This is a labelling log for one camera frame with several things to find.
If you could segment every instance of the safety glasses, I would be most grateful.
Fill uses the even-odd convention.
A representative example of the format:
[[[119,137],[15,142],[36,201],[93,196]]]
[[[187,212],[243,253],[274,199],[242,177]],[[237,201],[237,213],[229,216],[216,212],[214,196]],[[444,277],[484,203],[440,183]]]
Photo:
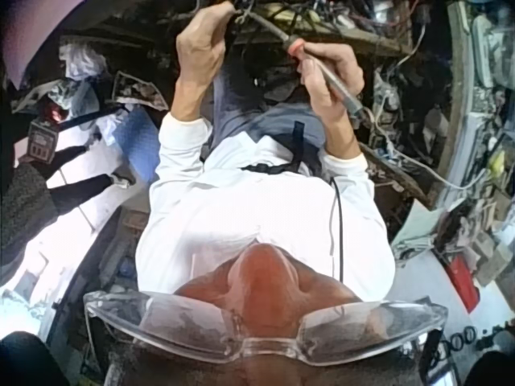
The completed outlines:
[[[303,316],[295,337],[256,338],[236,315],[177,295],[99,291],[86,294],[84,304],[86,314],[139,341],[209,363],[263,354],[312,366],[349,363],[400,347],[447,320],[438,305],[358,302]]]

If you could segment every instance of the white cloth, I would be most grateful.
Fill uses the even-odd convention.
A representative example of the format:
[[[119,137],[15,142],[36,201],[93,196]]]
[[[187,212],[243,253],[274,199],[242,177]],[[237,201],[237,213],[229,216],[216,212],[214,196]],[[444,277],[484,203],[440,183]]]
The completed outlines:
[[[200,149],[211,131],[204,119],[184,123],[168,114],[163,120],[159,181],[150,187],[150,219],[136,252],[139,289],[172,294],[254,242],[284,248],[316,272],[338,279],[334,189],[309,177],[305,165],[305,175],[240,170],[291,161],[291,152],[267,136],[259,143],[246,133],[226,138],[202,163]],[[365,157],[341,160],[321,150],[320,159],[340,189],[344,284],[364,301],[382,299],[395,265]]]

